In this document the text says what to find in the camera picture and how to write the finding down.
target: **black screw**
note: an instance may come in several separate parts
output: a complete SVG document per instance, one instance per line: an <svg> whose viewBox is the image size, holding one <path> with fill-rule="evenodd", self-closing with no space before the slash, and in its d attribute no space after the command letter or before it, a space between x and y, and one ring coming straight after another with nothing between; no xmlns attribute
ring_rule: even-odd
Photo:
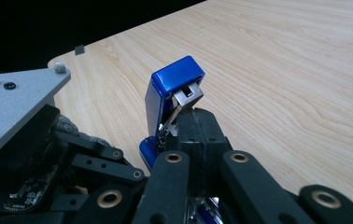
<svg viewBox="0 0 353 224"><path fill-rule="evenodd" d="M7 90L14 90L16 88L16 84L14 82L7 82L4 87Z"/></svg>

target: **wooden table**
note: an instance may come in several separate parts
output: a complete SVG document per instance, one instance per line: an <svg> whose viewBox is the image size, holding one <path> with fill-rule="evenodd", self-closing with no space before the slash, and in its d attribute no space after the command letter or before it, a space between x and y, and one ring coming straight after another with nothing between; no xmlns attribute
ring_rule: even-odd
<svg viewBox="0 0 353 224"><path fill-rule="evenodd" d="M353 1L209 0L49 62L72 80L56 105L87 134L143 168L150 75L191 55L234 149L281 186L321 184L353 201Z"/></svg>

